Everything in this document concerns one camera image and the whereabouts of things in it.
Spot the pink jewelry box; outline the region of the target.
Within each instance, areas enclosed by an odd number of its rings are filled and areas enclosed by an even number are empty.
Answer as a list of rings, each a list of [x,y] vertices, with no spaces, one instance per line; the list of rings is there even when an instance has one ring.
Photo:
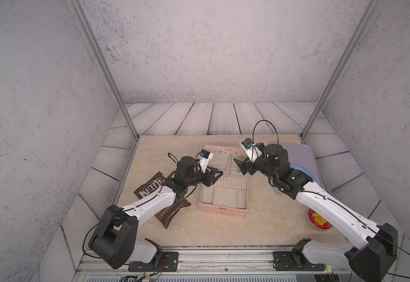
[[[209,166],[221,170],[223,175],[211,187],[201,186],[199,210],[245,217],[248,214],[248,176],[238,172],[234,158],[247,157],[242,148],[207,145],[205,149],[213,153]]]

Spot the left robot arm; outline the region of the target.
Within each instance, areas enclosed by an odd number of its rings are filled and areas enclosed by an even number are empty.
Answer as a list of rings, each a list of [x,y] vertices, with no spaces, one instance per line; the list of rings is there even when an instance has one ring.
[[[112,269],[127,262],[141,263],[156,270],[161,265],[162,248],[154,241],[137,240],[139,228],[161,210],[182,200],[191,186],[215,184],[223,172],[208,165],[208,158],[184,156],[176,169],[150,195],[120,208],[109,206],[98,224],[85,236],[85,243],[95,259],[102,259]]]

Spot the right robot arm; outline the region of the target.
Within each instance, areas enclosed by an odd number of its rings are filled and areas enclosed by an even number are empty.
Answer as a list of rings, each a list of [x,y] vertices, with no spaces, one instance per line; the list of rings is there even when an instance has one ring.
[[[302,239],[293,248],[297,266],[328,264],[351,270],[366,282],[380,282],[395,262],[398,231],[379,225],[350,209],[327,193],[312,177],[290,166],[288,152],[280,144],[241,141],[247,157],[235,163],[242,174],[260,172],[274,189],[307,206],[339,230],[348,243],[322,243]]]

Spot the lilac tray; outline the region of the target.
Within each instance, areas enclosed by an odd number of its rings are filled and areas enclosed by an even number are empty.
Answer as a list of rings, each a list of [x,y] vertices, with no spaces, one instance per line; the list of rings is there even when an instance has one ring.
[[[323,187],[323,182],[320,176],[319,167],[317,165],[315,155],[312,147],[309,145],[296,144],[296,143],[279,143],[288,153],[288,161],[297,165],[301,165],[307,168],[313,176],[315,181],[321,187]]]

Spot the blue plate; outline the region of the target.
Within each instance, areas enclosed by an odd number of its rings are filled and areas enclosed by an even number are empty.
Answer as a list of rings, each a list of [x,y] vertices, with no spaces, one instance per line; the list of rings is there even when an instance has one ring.
[[[300,170],[303,173],[305,173],[307,176],[311,177],[313,179],[313,181],[315,181],[315,177],[313,176],[313,174],[311,173],[311,171],[309,171],[307,168],[299,165],[299,164],[294,164],[294,163],[290,163],[290,167],[292,169],[296,169],[296,170]]]

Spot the brown kettle chips bag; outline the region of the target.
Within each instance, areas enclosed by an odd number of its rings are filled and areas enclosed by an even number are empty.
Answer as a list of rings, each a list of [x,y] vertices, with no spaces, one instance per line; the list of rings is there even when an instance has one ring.
[[[151,215],[154,215],[167,229],[175,215],[182,208],[191,206],[192,204],[181,198],[179,200],[175,199],[175,195],[172,191],[168,191],[168,187],[162,188],[162,183],[166,178],[161,172],[154,174],[145,184],[140,185],[133,193],[138,197],[138,199],[143,200],[144,204],[141,208],[151,208]]]

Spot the red yellow snack packet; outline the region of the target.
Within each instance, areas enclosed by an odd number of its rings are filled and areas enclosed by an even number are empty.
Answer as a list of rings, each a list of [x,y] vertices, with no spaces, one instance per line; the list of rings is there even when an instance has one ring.
[[[308,219],[310,223],[318,229],[328,230],[331,228],[329,222],[323,218],[321,215],[316,213],[314,210],[309,210],[307,212]]]

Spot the pink bowl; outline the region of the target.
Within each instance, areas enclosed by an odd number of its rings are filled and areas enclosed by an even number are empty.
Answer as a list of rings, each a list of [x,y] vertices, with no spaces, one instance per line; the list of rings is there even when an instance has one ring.
[[[306,221],[313,228],[320,231],[327,231],[333,227],[330,222],[328,222],[325,218],[323,218],[321,215],[319,215],[316,211],[312,209],[307,210]]]

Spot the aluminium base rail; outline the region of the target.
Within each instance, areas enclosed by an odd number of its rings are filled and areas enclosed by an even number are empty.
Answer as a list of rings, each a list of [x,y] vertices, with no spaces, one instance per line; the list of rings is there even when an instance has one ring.
[[[332,266],[298,270],[280,252],[289,246],[167,247],[177,253],[160,270],[129,271],[129,263],[117,270],[95,258],[84,258],[74,276],[76,282],[355,282],[356,275]]]

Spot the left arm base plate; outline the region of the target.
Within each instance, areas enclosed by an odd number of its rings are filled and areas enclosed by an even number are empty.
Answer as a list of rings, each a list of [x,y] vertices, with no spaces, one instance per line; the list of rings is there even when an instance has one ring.
[[[149,263],[130,262],[129,272],[176,272],[179,262],[179,253],[175,251],[163,251],[155,254]]]

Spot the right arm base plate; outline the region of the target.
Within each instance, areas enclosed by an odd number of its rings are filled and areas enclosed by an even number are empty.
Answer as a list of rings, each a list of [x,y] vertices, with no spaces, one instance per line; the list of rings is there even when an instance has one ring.
[[[276,271],[325,271],[324,264],[311,264],[303,255],[293,251],[273,252],[273,268]]]

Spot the silver left frame post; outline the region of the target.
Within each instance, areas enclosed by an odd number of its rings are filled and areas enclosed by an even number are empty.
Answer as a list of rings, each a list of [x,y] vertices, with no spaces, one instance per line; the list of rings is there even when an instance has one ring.
[[[91,25],[89,21],[87,20],[86,14],[82,8],[82,5],[80,1],[78,0],[70,0],[68,1],[69,5],[72,8],[73,15],[75,16],[77,23],[79,25],[79,28],[81,29],[81,32],[83,36],[85,37],[85,40],[92,51],[92,54],[95,58],[95,61],[100,69],[101,74],[103,75],[106,84],[114,98],[114,101],[116,102],[120,113],[123,116],[123,119],[126,123],[126,125],[129,127],[129,130],[132,134],[132,136],[136,139],[140,139],[140,135],[138,134],[131,117],[128,113],[127,107],[125,106],[123,102],[123,98],[119,92],[118,86],[116,82],[114,81],[114,78],[111,74],[111,71],[106,63],[105,57],[103,56],[100,46],[96,40],[96,37],[92,31]]]

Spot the silver frame post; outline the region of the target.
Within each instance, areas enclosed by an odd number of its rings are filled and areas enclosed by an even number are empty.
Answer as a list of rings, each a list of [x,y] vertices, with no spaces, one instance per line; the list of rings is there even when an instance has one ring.
[[[70,0],[68,1],[69,5],[72,8],[73,15],[75,16],[77,23],[79,25],[79,28],[81,29],[81,32],[83,36],[85,37],[85,40],[92,51],[92,54],[95,58],[95,61],[100,69],[101,74],[103,75],[106,84],[114,98],[114,101],[116,102],[120,113],[123,116],[123,119],[126,123],[126,125],[129,127],[129,130],[132,134],[132,136],[136,139],[140,139],[140,135],[138,134],[131,117],[128,113],[127,107],[125,106],[123,102],[123,98],[119,92],[118,86],[116,82],[114,81],[114,78],[111,74],[111,71],[106,63],[105,57],[103,56],[100,46],[96,40],[96,37],[92,31],[91,25],[89,21],[87,20],[86,14],[82,8],[82,5],[80,1],[78,0]]]
[[[355,27],[352,36],[350,36],[346,47],[344,48],[339,61],[337,62],[333,73],[329,77],[326,86],[324,87],[318,101],[315,104],[315,107],[304,127],[302,130],[300,137],[303,141],[306,140],[308,134],[311,133],[311,130],[318,119],[320,112],[323,110],[324,106],[326,105],[327,101],[329,100],[331,94],[333,93],[334,88],[336,87],[341,75],[344,73],[347,65],[349,64],[352,55],[355,53],[359,43],[363,39],[364,34],[366,33],[371,21],[373,20],[375,13],[378,10],[378,6],[380,4],[379,0],[370,0],[367,3],[366,9],[364,10],[359,23]]]

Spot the silver right frame post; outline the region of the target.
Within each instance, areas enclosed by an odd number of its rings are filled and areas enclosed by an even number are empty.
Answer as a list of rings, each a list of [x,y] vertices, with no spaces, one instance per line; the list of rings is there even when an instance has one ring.
[[[318,101],[315,104],[315,107],[304,127],[302,130],[300,137],[303,141],[306,140],[308,134],[311,133],[311,130],[318,119],[320,112],[323,110],[324,106],[326,105],[327,101],[329,100],[331,94],[333,93],[334,88],[336,87],[341,75],[344,73],[347,65],[349,64],[352,55],[355,53],[359,43],[363,39],[364,34],[366,33],[371,21],[373,20],[375,13],[378,10],[378,6],[380,4],[379,0],[370,0],[367,3],[366,9],[364,10],[359,23],[355,27],[352,36],[350,36],[346,47],[344,48],[339,61],[337,62],[333,73],[329,77],[326,86],[324,87]]]

